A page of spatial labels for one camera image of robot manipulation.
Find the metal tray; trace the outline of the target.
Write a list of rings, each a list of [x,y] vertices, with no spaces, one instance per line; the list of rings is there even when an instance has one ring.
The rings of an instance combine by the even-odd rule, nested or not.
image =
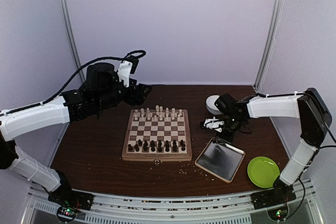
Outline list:
[[[226,142],[214,143],[212,137],[195,160],[195,166],[231,183],[245,157],[245,152]]]

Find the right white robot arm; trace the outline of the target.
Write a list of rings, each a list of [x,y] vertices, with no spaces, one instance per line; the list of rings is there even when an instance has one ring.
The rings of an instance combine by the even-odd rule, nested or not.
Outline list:
[[[229,93],[216,96],[211,102],[215,111],[225,116],[220,136],[230,141],[234,134],[251,119],[296,120],[300,125],[297,149],[280,173],[277,185],[269,192],[272,203],[279,204],[289,196],[289,188],[309,167],[330,133],[332,114],[316,88],[287,94],[261,94],[234,99]]]

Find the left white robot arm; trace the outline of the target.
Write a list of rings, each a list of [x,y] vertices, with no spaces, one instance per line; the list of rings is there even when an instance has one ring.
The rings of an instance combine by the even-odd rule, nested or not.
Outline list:
[[[100,115],[120,102],[142,105],[152,87],[130,78],[135,69],[136,64],[129,60],[122,61],[118,69],[110,63],[95,63],[88,66],[86,80],[78,89],[61,92],[50,101],[2,112],[1,169],[40,184],[64,205],[71,205],[76,197],[65,175],[29,156],[18,147],[15,138],[52,125]]]

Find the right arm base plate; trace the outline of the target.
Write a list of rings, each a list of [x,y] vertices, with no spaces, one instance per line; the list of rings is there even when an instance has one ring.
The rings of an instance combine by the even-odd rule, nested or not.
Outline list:
[[[255,210],[285,204],[287,201],[297,198],[294,192],[283,195],[282,193],[276,193],[274,189],[252,193],[250,197]]]

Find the wooden chess board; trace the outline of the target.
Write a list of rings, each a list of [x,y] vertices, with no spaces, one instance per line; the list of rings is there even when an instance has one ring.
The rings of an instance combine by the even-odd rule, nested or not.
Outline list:
[[[139,146],[139,151],[134,149],[138,140],[147,141],[148,152],[142,152],[142,146]],[[151,152],[150,142],[155,142],[155,152]],[[157,151],[157,142],[162,141],[163,152]],[[173,140],[177,143],[177,152],[172,152]],[[181,151],[180,141],[183,140],[186,145],[186,150]],[[165,152],[165,141],[170,142],[170,152]],[[133,147],[133,152],[128,152],[128,144]],[[124,161],[134,162],[184,162],[192,160],[192,144],[190,135],[190,124],[187,117],[181,121],[134,121],[129,117],[128,127],[123,144],[122,159]]]

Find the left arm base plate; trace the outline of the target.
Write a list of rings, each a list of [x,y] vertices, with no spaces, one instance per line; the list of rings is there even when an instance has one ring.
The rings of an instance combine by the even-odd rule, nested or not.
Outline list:
[[[48,193],[48,200],[60,206],[75,210],[90,210],[94,195],[79,191],[71,192],[70,196],[58,196],[55,193]]]

